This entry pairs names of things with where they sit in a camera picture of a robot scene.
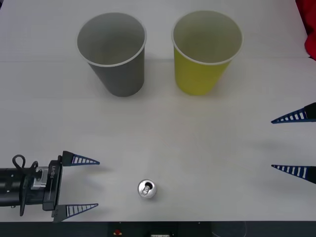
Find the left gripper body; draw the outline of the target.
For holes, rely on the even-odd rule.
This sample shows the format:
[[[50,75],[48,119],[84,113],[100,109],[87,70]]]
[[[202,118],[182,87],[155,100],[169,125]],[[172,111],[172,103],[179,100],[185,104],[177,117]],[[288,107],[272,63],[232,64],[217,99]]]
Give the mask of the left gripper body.
[[[48,166],[47,183],[44,189],[42,209],[53,211],[58,205],[60,185],[62,179],[62,156],[52,160]]]

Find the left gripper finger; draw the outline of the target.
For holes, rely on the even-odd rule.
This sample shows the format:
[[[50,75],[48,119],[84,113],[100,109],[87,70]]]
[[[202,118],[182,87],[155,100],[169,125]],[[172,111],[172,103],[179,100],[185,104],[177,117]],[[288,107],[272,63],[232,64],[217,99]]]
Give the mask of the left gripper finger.
[[[99,165],[100,162],[91,158],[80,156],[68,151],[62,153],[61,163],[63,166],[79,166],[79,165]]]
[[[97,207],[99,204],[63,204],[57,205],[52,211],[53,223],[59,223],[73,216],[79,215],[83,212]]]

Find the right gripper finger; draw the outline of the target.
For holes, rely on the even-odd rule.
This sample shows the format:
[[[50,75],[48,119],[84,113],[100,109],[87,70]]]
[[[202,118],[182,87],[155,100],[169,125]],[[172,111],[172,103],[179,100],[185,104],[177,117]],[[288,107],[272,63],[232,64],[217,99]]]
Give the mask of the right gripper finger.
[[[316,184],[316,167],[315,166],[288,166],[272,164],[271,167],[284,173],[299,177],[308,182]]]
[[[291,123],[291,122],[315,122],[316,121],[316,102],[305,107],[285,114],[271,121],[272,124]]]

